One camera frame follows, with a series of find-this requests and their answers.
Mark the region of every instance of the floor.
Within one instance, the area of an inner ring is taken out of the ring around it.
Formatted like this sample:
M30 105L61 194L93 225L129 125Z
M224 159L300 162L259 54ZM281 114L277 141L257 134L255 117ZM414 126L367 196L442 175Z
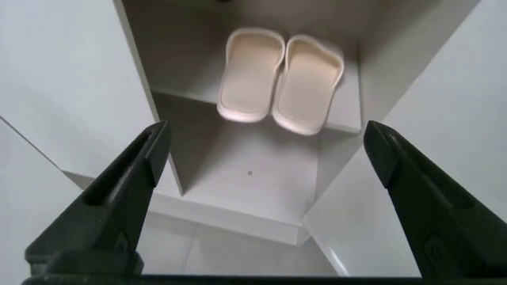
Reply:
M137 249L143 274L336 275L313 239L297 248L156 213Z

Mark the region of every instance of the white slipper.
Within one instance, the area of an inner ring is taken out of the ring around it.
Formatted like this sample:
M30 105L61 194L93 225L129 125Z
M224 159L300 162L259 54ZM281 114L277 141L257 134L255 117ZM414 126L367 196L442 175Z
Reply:
M276 32L263 28L234 31L227 41L217 103L220 115L243 123L266 117L284 54L284 38Z
M287 43L285 74L273 103L275 121L289 131L315 135L326 122L345 63L339 47L298 35Z

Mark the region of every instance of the white shelf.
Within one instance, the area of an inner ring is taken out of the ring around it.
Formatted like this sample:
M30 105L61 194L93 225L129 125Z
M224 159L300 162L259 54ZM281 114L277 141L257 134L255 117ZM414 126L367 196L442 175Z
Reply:
M151 89L212 104L218 98L227 37L242 26L264 26L164 2L136 7L129 13L129 21ZM334 95L326 127L359 133L356 41L334 42L345 53L345 73Z
M299 227L314 202L318 137L273 119L232 123L214 105L154 95L173 132L171 154L186 202Z

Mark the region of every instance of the white cabinet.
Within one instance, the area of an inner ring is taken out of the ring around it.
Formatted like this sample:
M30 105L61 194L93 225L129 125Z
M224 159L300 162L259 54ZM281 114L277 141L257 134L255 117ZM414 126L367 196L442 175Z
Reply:
M0 11L0 114L59 168L88 177L147 125L168 119L171 159L151 211L291 245L313 235L343 275L413 276L417 268L386 194L373 199L364 192L376 180L360 173L368 167L357 161L362 131L368 120L382 120L407 90L421 88L428 73L438 74L426 79L430 86L450 78L460 60L482 52L461 51L453 60L453 51L440 55L472 16L503 5L478 3L51 0L27 10L7 2ZM502 21L496 16L491 21ZM221 119L215 103L225 43L242 26L275 29L286 39L306 32L343 47L345 79L320 134L292 134L270 116L256 124ZM488 46L501 41L500 34L492 32ZM451 68L429 69L435 64ZM480 66L459 78L477 86L473 75L487 71ZM447 83L439 83L427 100L417 96L428 111L441 100L453 113L457 101L448 101ZM491 82L485 93L500 84ZM410 120L418 106L400 107L397 120L421 127ZM444 120L441 127L453 125ZM378 220L357 219L361 215ZM362 266L360 258L370 250L371 261Z

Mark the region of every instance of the white tile floor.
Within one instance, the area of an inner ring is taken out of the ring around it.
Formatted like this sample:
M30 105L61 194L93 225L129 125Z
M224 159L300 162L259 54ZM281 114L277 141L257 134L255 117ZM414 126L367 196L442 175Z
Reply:
M148 213L138 251L143 274L335 276L311 239L283 245Z

